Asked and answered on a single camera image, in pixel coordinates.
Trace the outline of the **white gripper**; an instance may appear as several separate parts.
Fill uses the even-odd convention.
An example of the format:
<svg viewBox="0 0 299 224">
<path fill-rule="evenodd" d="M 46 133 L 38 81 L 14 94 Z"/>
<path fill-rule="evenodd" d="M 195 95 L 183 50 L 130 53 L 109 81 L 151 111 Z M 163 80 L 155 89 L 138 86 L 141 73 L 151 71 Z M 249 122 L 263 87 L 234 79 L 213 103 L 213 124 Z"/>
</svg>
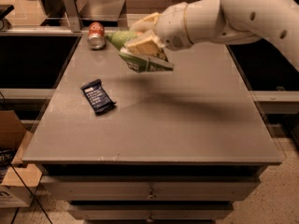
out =
<svg viewBox="0 0 299 224">
<path fill-rule="evenodd" d="M 177 51 L 188 49 L 192 41 L 188 38 L 186 27 L 186 2 L 168 7 L 161 14 L 154 12 L 136 21 L 131 31 L 141 32 L 130 38 L 124 46 L 133 54 L 149 55 L 166 61 L 164 47 Z"/>
</svg>

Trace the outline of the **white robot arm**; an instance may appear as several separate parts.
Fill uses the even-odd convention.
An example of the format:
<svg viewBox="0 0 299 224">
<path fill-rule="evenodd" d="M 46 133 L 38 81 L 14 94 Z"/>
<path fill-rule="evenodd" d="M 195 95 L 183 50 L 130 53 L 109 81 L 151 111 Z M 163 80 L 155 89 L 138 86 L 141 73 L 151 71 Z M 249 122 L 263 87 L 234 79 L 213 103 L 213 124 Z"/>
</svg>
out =
<svg viewBox="0 0 299 224">
<path fill-rule="evenodd" d="M 264 39 L 299 70 L 299 5 L 294 0 L 200 0 L 179 3 L 135 22 L 171 50 L 200 42 L 239 45 Z"/>
</svg>

